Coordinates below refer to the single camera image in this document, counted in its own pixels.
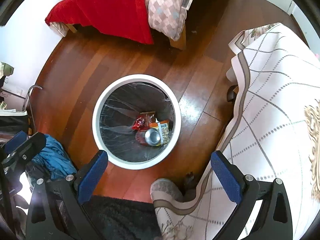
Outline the white checked tablecloth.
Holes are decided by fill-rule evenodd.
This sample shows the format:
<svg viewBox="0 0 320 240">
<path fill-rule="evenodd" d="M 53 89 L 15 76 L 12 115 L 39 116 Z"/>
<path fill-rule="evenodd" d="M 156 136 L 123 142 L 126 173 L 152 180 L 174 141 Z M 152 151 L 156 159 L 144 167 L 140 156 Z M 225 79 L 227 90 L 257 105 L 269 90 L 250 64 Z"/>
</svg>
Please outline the white checked tablecloth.
<svg viewBox="0 0 320 240">
<path fill-rule="evenodd" d="M 213 152 L 257 181 L 281 179 L 293 239 L 302 239 L 319 222 L 319 60 L 281 23 L 244 30 L 229 47 L 239 91 Z M 250 233 L 261 204 L 238 239 Z M 163 239 L 215 239 L 236 207 L 210 161 L 189 200 L 164 193 L 153 205 Z"/>
</svg>

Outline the red bed sheet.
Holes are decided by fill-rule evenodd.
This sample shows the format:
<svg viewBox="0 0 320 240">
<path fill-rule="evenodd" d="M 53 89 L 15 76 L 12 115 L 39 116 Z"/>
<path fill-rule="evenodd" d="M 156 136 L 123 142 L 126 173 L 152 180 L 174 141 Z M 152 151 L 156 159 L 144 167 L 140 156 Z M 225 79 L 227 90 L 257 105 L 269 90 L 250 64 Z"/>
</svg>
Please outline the red bed sheet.
<svg viewBox="0 0 320 240">
<path fill-rule="evenodd" d="M 102 34 L 153 44 L 145 0 L 62 0 L 45 23 L 92 26 Z"/>
</svg>

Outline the red soda can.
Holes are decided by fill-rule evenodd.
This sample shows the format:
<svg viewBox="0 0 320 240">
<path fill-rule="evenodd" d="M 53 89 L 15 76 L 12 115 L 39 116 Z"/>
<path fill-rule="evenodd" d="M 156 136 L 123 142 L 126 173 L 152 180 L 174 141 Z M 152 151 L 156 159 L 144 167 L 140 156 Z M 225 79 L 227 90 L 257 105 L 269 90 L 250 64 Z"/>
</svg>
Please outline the red soda can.
<svg viewBox="0 0 320 240">
<path fill-rule="evenodd" d="M 148 145 L 152 147 L 161 145 L 161 136 L 158 129 L 149 128 L 138 130 L 136 133 L 136 140 L 142 145 Z"/>
</svg>

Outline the white round trash bin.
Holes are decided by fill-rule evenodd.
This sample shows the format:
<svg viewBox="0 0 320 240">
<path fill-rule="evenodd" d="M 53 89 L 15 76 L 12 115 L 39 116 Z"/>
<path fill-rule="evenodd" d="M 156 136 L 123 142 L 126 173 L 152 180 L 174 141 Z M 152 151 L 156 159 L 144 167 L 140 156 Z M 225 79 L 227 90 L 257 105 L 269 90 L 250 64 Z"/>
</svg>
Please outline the white round trash bin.
<svg viewBox="0 0 320 240">
<path fill-rule="evenodd" d="M 142 112 L 156 112 L 156 122 L 169 120 L 170 140 L 161 146 L 136 140 L 143 127 Z M 171 89 L 156 77 L 134 74 L 111 83 L 99 96 L 93 111 L 95 143 L 109 161 L 128 170 L 142 170 L 163 161 L 175 147 L 181 131 L 181 111 Z"/>
</svg>

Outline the brown snack wrapper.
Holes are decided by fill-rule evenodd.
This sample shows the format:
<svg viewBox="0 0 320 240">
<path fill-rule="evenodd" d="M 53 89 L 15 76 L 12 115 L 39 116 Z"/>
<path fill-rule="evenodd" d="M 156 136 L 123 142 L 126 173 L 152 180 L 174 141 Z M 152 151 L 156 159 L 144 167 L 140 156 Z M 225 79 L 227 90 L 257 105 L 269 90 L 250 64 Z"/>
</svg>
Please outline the brown snack wrapper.
<svg viewBox="0 0 320 240">
<path fill-rule="evenodd" d="M 140 116 L 144 120 L 143 127 L 150 127 L 151 123 L 156 122 L 156 112 L 155 111 L 142 112 L 142 113 L 140 113 Z"/>
</svg>

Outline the orange yellow snack bag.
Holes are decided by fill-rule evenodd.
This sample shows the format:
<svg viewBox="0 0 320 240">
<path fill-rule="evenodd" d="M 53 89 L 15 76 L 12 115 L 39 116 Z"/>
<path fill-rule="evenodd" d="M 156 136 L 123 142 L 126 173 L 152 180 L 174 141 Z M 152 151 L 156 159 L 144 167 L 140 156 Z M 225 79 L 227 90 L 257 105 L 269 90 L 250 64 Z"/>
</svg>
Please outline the orange yellow snack bag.
<svg viewBox="0 0 320 240">
<path fill-rule="evenodd" d="M 149 127 L 155 128 L 159 133 L 159 142 L 156 143 L 156 146 L 165 145 L 170 140 L 170 131 L 169 131 L 169 120 L 163 120 L 160 122 L 152 122 Z"/>
</svg>

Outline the blue clothes pile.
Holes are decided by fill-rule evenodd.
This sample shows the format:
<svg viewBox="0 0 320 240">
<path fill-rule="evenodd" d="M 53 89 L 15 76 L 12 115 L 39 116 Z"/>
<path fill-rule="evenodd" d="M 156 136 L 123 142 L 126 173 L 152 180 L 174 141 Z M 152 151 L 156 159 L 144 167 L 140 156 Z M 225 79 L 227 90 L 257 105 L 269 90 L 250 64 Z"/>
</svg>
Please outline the blue clothes pile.
<svg viewBox="0 0 320 240">
<path fill-rule="evenodd" d="M 63 146 L 50 135 L 44 136 L 45 147 L 31 161 L 48 171 L 52 181 L 64 179 L 67 175 L 76 173 L 77 170 Z"/>
</svg>

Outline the black chair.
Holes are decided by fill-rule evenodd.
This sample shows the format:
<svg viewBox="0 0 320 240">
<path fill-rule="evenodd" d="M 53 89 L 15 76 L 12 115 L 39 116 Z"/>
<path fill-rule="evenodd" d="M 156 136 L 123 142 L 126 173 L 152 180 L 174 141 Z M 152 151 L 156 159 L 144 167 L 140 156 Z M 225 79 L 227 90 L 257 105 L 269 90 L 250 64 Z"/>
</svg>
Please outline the black chair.
<svg viewBox="0 0 320 240">
<path fill-rule="evenodd" d="M 5 109 L 5 102 L 1 98 L 1 144 L 9 141 L 19 132 L 25 132 L 31 136 L 37 132 L 33 109 L 31 105 L 31 93 L 34 89 L 43 90 L 41 86 L 33 85 L 28 89 L 23 101 L 22 109 Z"/>
</svg>

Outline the black fuzzy trouser leg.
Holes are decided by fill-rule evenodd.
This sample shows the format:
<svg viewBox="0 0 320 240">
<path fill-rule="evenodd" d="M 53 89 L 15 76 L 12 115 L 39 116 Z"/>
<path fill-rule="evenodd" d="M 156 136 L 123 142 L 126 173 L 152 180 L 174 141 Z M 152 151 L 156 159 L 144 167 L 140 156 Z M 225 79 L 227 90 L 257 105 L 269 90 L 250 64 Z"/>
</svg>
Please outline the black fuzzy trouser leg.
<svg viewBox="0 0 320 240">
<path fill-rule="evenodd" d="M 83 207 L 104 239 L 162 239 L 151 203 L 92 196 Z"/>
</svg>

